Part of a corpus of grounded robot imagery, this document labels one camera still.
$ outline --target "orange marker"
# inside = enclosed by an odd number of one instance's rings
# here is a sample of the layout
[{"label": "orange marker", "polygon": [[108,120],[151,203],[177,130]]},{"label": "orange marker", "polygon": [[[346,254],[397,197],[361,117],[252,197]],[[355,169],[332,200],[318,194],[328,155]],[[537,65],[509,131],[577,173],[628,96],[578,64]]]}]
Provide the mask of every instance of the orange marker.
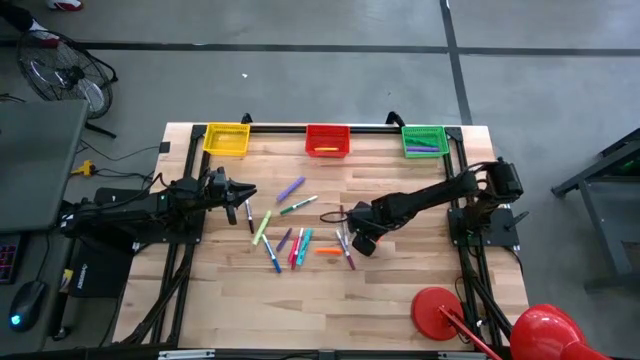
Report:
[{"label": "orange marker", "polygon": [[318,248],[316,254],[342,255],[342,250],[335,248]]}]

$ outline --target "red base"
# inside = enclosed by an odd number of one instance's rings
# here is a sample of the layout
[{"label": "red base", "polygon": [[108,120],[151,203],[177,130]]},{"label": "red base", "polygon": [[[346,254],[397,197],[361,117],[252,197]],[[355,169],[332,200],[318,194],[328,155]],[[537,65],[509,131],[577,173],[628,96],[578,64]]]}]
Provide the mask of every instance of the red base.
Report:
[{"label": "red base", "polygon": [[449,290],[431,287],[421,290],[411,303],[411,320],[418,331],[434,340],[449,340],[458,333],[449,320],[438,310],[444,306],[445,310],[455,313],[464,319],[460,300]]}]

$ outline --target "wooden tabletop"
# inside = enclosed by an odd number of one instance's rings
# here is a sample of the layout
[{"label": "wooden tabletop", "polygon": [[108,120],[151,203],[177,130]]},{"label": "wooden tabletop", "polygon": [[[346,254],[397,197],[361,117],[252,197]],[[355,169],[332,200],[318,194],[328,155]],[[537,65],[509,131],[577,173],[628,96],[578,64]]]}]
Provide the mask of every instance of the wooden tabletop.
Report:
[{"label": "wooden tabletop", "polygon": [[[192,125],[167,124],[163,141],[171,142],[171,149],[159,155],[156,166],[156,174],[162,172],[165,180],[182,177]],[[495,159],[487,127],[464,126],[462,131],[470,164]],[[357,271],[344,257],[313,252],[338,247],[335,226],[320,222],[320,214],[338,210],[339,204],[351,209],[358,201],[443,181],[442,159],[405,159],[399,135],[352,134],[351,153],[344,159],[310,158],[304,142],[304,134],[251,134],[247,156],[211,157],[211,168],[224,166],[229,178],[256,184],[258,193],[251,198],[254,221],[258,226],[272,210],[265,234],[274,249],[289,227],[295,235],[300,227],[315,232],[304,265],[276,274],[264,245],[251,245],[243,207],[236,212],[236,226],[228,224],[224,210],[209,212],[203,241],[196,247],[180,346],[469,349],[457,337],[445,342],[423,337],[410,319],[411,300],[419,290],[439,286],[455,292],[461,273],[449,240],[448,205],[425,210],[385,235],[369,258],[353,251]],[[200,164],[200,156],[195,164]],[[307,178],[304,185],[277,205],[276,196],[299,176]],[[162,187],[156,184],[153,189]],[[312,195],[319,196],[314,203],[278,215]],[[278,255],[282,265],[291,244]],[[114,340],[129,335],[157,299],[166,252],[167,245],[155,244],[135,257]],[[495,300],[513,323],[528,307],[518,263],[501,248],[487,248],[486,253]],[[173,303],[168,309],[165,336]]]}]

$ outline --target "electric fan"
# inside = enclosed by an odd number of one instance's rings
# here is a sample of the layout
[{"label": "electric fan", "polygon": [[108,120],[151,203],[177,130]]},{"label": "electric fan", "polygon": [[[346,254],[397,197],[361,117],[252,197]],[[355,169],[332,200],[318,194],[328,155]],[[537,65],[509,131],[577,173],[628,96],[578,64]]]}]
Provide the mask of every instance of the electric fan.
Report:
[{"label": "electric fan", "polygon": [[[110,79],[103,65],[111,71]],[[103,116],[111,107],[111,84],[118,81],[115,70],[60,33],[41,30],[24,33],[18,40],[18,67],[31,88],[45,100],[86,100],[89,119]],[[87,128],[99,129],[90,124]]]}]

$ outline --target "purple marker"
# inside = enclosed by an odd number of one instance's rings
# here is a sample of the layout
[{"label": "purple marker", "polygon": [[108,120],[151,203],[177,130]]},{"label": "purple marker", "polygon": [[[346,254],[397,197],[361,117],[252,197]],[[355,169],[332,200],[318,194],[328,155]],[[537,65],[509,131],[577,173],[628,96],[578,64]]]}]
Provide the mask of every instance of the purple marker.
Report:
[{"label": "purple marker", "polygon": [[291,235],[291,230],[293,229],[289,228],[289,230],[287,230],[287,233],[284,234],[284,237],[282,238],[282,240],[280,240],[280,243],[278,244],[278,246],[276,246],[277,252],[280,252],[280,250],[282,250],[282,248],[284,247],[284,244],[287,242],[287,240],[289,240],[289,235]]},{"label": "purple marker", "polygon": [[287,196],[291,195],[291,193],[293,192],[293,190],[297,189],[298,186],[302,185],[302,183],[304,182],[305,178],[304,176],[300,176],[298,178],[298,180],[296,180],[293,184],[291,184],[287,190],[283,191],[282,194],[278,195],[278,197],[276,198],[277,202],[281,202],[282,200],[286,199]]},{"label": "purple marker", "polygon": [[434,146],[407,146],[408,152],[439,152],[440,149]]}]

